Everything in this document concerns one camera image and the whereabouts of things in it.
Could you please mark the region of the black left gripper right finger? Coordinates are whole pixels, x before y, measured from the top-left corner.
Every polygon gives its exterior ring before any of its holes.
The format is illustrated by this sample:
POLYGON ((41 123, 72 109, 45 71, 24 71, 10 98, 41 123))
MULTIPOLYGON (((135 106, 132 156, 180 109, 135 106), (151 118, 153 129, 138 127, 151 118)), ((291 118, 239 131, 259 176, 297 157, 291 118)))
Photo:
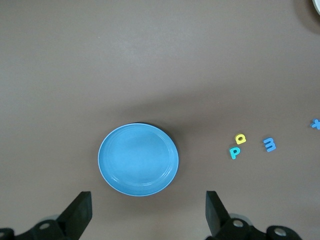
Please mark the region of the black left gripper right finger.
POLYGON ((216 191, 207 191, 205 196, 205 217, 211 235, 208 240, 300 240, 291 228, 271 225, 266 232, 234 215, 231 216, 216 191))

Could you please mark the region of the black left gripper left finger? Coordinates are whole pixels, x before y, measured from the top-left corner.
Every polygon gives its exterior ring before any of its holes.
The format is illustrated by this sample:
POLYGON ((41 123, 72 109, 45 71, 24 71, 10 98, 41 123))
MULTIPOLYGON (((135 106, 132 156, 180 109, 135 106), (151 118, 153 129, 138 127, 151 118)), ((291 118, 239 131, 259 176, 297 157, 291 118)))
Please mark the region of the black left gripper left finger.
POLYGON ((92 219, 92 194, 82 191, 57 217, 37 223, 16 235, 12 228, 1 228, 2 240, 78 240, 92 219))

